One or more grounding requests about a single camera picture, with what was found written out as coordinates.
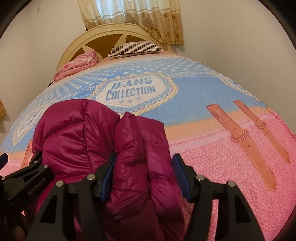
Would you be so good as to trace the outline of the magenta puffer jacket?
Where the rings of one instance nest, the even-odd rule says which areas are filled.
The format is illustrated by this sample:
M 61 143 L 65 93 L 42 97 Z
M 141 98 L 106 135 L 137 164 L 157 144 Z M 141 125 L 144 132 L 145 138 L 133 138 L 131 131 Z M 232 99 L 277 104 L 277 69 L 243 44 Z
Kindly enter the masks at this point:
M 119 116 L 93 100 L 50 106 L 33 135 L 55 180 L 82 180 L 116 156 L 112 190 L 101 212 L 109 240 L 182 240 L 185 221 L 162 122 Z

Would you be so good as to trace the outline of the beige side window curtain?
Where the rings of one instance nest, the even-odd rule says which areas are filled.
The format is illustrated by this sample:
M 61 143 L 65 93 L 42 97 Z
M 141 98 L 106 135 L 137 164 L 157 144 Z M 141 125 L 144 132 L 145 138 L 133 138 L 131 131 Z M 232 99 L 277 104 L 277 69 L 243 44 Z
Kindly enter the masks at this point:
M 0 100 L 0 120 L 2 120 L 2 118 L 6 115 L 6 109 L 2 103 L 2 101 Z

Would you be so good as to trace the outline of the blue pink printed bedspread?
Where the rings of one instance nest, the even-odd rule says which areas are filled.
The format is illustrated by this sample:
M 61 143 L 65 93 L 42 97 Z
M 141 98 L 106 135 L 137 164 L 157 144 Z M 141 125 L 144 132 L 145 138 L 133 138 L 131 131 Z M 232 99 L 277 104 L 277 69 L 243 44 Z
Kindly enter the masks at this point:
M 1 145 L 9 156 L 3 176 L 27 166 L 39 119 L 68 99 L 161 121 L 171 153 L 212 181 L 238 184 L 266 240 L 283 231 L 295 207 L 295 134 L 233 80 L 169 53 L 104 59 L 52 84 L 25 108 Z

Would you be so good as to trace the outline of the pink folded blanket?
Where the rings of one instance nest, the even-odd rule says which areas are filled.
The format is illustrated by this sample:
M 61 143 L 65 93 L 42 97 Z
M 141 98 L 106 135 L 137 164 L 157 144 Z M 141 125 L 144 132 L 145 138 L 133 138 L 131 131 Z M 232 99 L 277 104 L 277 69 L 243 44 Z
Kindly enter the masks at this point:
M 72 61 L 61 66 L 54 75 L 54 82 L 58 82 L 67 76 L 74 75 L 99 63 L 99 58 L 94 50 L 80 54 Z

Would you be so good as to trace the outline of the striped pillow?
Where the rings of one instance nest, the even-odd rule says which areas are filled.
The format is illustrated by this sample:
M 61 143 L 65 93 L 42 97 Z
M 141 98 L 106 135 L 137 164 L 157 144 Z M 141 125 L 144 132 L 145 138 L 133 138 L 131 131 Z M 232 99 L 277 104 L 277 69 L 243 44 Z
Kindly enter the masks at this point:
M 114 47 L 108 57 L 125 57 L 164 51 L 162 47 L 151 41 L 129 42 Z

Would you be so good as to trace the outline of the cream wooden headboard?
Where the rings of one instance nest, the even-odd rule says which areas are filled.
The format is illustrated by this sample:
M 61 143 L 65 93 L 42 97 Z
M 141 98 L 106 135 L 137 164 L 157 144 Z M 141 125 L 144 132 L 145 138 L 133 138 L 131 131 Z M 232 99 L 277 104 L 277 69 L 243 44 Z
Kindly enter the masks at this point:
M 107 57 L 112 48 L 137 41 L 151 41 L 165 51 L 174 51 L 170 45 L 160 43 L 138 25 L 112 23 L 95 27 L 77 37 L 65 50 L 57 67 L 60 68 L 78 55 L 91 50 L 96 52 L 99 59 L 103 59 Z

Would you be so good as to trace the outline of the beige patterned window curtain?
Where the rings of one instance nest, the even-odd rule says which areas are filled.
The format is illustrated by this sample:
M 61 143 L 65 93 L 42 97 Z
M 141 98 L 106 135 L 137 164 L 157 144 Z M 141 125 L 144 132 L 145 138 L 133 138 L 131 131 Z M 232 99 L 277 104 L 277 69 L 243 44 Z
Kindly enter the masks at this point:
M 131 23 L 140 26 L 160 43 L 184 44 L 179 1 L 80 0 L 78 6 L 88 30 L 110 23 Z

